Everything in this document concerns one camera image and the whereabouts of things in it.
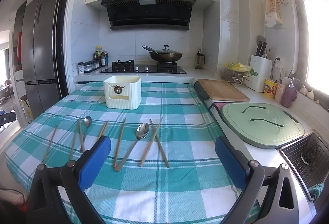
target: refrigerator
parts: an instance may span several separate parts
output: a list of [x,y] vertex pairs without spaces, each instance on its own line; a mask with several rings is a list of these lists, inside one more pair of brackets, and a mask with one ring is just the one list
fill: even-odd
[[22,69],[34,118],[62,99],[55,47],[58,3],[59,0],[33,0],[25,8]]

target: countertop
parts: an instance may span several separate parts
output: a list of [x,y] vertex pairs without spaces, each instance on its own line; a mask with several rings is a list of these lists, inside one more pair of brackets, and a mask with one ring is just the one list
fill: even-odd
[[[100,73],[100,71],[106,69],[107,67],[102,67],[99,70],[92,73],[85,73],[83,75],[76,75],[73,77],[74,82],[92,82],[92,81],[104,81],[107,78],[114,75],[137,75],[141,77],[142,82],[173,82],[173,83],[195,83],[198,79],[212,79],[212,80],[220,80],[220,78],[215,76],[215,73],[211,73],[205,69],[197,70],[194,67],[183,67],[186,71],[186,74],[161,74],[161,73]],[[312,130],[313,127],[303,119],[296,111],[291,108],[285,108],[280,103],[276,102],[272,98],[268,98],[263,95],[263,93],[255,92],[252,89],[243,86],[236,86],[238,90],[244,93],[246,96],[250,98],[250,102],[254,103],[268,103],[276,105],[280,108],[285,109],[288,113],[294,116],[304,127],[305,132]],[[207,100],[206,104],[210,106],[212,102],[218,100]],[[213,108],[212,113],[214,114],[216,120],[219,125],[223,129],[226,137],[232,144],[232,146],[240,150],[247,159],[255,159],[258,160],[263,166],[270,167],[279,167],[281,163],[285,163],[283,157],[278,153],[276,149],[261,149],[254,147],[243,140],[241,140],[228,126],[222,121],[217,111]],[[299,182],[295,178],[294,174],[294,185],[297,193],[298,200],[298,208],[299,208],[299,223],[308,224],[312,218],[315,216],[316,211],[313,202],[310,202],[300,186]],[[266,187],[263,187],[258,201],[262,204],[264,196],[266,193]]]

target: refrigerator handle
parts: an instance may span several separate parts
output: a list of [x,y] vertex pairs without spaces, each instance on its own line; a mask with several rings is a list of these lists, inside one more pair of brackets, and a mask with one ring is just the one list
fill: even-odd
[[39,6],[39,12],[38,12],[38,17],[37,17],[37,24],[39,23],[40,12],[41,12],[41,6],[42,6],[42,4]]

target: blue gripper pad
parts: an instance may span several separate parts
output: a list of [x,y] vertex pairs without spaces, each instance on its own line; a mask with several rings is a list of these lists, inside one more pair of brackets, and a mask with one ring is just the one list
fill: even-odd
[[246,171],[221,138],[226,139],[225,136],[216,139],[215,152],[233,181],[234,186],[243,191],[247,186]]
[[82,162],[87,157],[85,164],[78,171],[78,184],[82,191],[92,186],[110,151],[111,140],[106,136],[101,136],[90,150],[81,155],[79,160],[82,159]]

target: range hood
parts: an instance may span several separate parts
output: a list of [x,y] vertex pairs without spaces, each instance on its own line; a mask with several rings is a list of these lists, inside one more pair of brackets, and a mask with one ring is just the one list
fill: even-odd
[[188,30],[195,0],[102,0],[111,30]]

